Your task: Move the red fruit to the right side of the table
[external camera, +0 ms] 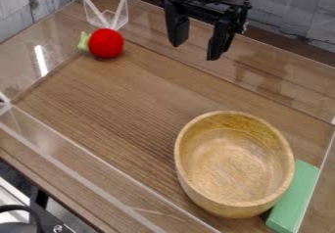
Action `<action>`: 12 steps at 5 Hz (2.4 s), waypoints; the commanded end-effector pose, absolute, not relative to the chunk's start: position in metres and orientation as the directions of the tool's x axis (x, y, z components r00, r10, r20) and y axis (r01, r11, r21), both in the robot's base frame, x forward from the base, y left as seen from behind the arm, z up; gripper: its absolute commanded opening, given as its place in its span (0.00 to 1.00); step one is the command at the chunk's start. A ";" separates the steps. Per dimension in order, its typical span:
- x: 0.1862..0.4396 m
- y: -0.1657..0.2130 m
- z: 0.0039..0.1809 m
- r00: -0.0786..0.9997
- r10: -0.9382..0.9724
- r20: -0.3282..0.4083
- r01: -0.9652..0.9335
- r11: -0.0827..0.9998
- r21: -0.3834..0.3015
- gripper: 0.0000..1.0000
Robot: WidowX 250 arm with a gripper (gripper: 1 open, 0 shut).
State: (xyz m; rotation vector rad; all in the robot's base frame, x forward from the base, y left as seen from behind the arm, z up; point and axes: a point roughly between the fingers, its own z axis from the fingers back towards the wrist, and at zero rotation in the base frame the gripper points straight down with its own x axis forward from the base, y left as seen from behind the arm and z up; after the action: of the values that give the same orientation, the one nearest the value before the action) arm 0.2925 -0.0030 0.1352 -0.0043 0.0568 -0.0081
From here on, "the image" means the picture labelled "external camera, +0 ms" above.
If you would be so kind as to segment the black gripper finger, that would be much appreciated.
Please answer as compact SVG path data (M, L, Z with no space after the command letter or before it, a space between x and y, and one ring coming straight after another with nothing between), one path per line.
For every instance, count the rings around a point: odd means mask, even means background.
M166 1L167 38L174 47L188 39L190 18L184 8L171 1Z
M228 20L215 22L214 34L208 42L207 60L216 61L230 50L235 38L235 24Z

